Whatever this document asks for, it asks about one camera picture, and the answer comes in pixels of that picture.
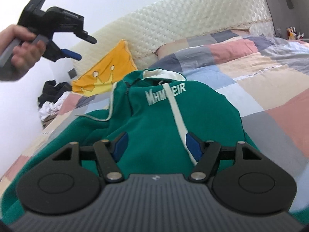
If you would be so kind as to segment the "person's left hand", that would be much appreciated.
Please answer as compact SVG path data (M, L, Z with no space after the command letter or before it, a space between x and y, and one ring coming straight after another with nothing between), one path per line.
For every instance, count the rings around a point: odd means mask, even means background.
M7 46L18 38L23 41L21 46L13 49L12 65L25 75L43 56L46 50L46 44L43 41L31 43L36 35L27 28L18 25L10 25L1 32L1 53Z

